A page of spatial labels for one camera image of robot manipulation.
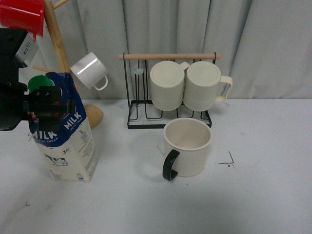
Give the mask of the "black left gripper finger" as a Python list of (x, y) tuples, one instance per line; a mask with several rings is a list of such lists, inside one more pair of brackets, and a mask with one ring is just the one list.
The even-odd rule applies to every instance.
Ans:
[(60, 105), (61, 90), (56, 86), (40, 86), (24, 96), (24, 105)]

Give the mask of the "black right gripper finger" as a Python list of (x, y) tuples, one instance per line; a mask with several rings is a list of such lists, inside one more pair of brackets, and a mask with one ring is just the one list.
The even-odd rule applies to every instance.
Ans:
[(52, 103), (31, 103), (29, 111), (33, 112), (39, 120), (39, 130), (44, 132), (57, 132), (60, 130), (61, 121), (66, 114), (76, 112), (76, 101), (69, 99), (66, 104)]

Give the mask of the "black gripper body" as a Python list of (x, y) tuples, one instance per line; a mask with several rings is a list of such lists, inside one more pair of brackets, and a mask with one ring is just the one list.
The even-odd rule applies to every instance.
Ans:
[(0, 129), (12, 131), (23, 121), (30, 119), (24, 110), (27, 86), (19, 82), (19, 69), (25, 65), (17, 53), (27, 36), (24, 29), (0, 30)]

